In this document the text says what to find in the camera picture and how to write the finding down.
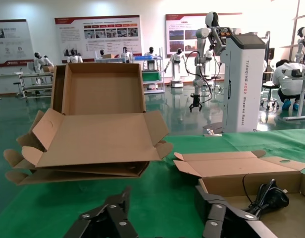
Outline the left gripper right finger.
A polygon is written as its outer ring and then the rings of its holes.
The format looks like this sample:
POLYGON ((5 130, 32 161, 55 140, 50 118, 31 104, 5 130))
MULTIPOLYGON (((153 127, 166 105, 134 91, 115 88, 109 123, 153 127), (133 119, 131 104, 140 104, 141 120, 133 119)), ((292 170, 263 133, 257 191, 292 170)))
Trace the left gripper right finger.
POLYGON ((195 186, 195 208, 204 229, 203 238, 275 238, 256 216, 230 205, 223 197, 195 186))

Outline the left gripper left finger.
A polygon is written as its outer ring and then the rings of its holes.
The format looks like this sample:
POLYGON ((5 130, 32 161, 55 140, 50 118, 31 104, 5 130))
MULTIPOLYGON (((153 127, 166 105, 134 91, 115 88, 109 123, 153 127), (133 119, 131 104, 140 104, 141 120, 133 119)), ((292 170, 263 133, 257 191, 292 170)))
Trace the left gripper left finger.
POLYGON ((130 221, 130 190, 107 197, 103 205, 82 213, 73 223, 65 238, 137 238, 130 221))

